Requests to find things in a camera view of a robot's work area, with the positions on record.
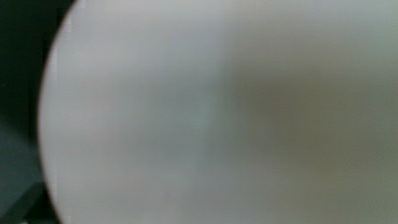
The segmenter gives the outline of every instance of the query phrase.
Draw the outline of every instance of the gray surface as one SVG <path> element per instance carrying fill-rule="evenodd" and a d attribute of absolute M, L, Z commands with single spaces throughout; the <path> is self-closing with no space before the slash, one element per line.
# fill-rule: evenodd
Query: gray surface
<path fill-rule="evenodd" d="M 0 118 L 0 216 L 30 185 L 42 180 L 34 148 Z"/>

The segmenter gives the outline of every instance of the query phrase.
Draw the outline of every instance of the dark background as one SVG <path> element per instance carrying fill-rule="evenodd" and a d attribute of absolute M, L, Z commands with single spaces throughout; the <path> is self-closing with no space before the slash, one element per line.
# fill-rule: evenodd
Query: dark background
<path fill-rule="evenodd" d="M 0 216 L 42 180 L 37 97 L 48 50 L 73 0 L 0 0 Z"/>

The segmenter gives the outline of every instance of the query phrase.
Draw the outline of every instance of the white curved surface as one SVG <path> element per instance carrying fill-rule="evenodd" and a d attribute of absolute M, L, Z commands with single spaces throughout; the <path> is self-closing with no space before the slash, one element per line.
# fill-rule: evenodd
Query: white curved surface
<path fill-rule="evenodd" d="M 64 224 L 398 222 L 396 7 L 78 1 L 41 98 Z"/>

